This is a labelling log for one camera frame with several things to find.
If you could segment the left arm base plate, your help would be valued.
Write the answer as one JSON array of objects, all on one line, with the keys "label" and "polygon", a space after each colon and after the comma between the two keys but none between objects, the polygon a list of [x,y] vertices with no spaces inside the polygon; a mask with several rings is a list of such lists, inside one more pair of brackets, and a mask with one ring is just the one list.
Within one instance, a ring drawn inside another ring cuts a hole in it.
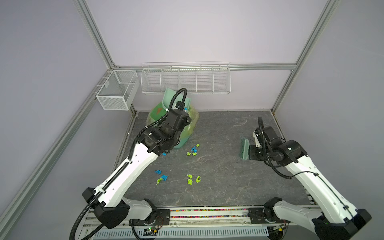
[{"label": "left arm base plate", "polygon": [[158,209],[150,213],[150,215],[144,219],[133,219],[129,225],[131,226],[168,226],[170,224],[171,211],[170,209]]}]

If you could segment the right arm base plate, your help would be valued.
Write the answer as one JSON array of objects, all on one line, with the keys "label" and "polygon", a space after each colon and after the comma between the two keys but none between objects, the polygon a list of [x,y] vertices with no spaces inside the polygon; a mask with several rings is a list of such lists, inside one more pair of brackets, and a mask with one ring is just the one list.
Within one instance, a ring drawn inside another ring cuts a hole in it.
[{"label": "right arm base plate", "polygon": [[252,224],[287,224],[287,221],[279,219],[271,208],[249,208],[248,217]]}]

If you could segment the mint green hand brush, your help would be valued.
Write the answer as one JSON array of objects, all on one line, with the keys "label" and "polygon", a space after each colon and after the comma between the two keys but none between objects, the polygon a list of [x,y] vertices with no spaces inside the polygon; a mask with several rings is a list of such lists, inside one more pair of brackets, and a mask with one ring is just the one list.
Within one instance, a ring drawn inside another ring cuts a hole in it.
[{"label": "mint green hand brush", "polygon": [[242,160],[248,160],[249,159],[249,150],[250,150],[249,139],[242,138],[241,139],[241,147],[240,147],[240,157]]}]

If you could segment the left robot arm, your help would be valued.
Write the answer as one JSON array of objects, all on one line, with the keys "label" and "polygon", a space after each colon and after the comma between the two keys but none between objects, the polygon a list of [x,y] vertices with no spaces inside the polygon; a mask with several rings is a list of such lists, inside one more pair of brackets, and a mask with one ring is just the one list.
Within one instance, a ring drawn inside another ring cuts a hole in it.
[{"label": "left robot arm", "polygon": [[159,120],[145,126],[134,138],[128,157],[100,185],[87,188],[83,198],[87,205],[76,219],[69,238],[74,240],[76,232],[89,209],[101,223],[95,230],[85,236],[88,240],[100,229],[113,229],[128,219],[152,225],[157,221],[158,209],[148,199],[141,201],[125,198],[125,194],[133,182],[148,165],[159,156],[168,154],[180,142],[180,135],[192,119],[185,110],[188,91],[179,89],[171,98],[166,114]]}]

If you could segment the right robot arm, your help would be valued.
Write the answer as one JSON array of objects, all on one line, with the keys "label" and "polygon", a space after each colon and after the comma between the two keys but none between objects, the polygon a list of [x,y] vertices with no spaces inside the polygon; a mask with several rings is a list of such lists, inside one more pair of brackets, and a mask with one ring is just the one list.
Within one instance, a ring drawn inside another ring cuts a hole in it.
[{"label": "right robot arm", "polygon": [[293,223],[315,233],[320,240],[349,240],[372,220],[367,210],[357,209],[333,187],[298,142],[280,138],[272,127],[264,125],[262,117],[253,136],[254,145],[248,139],[242,140],[243,159],[264,162],[286,180],[297,179],[319,207],[299,207],[274,197],[259,214],[249,209],[251,220]]}]

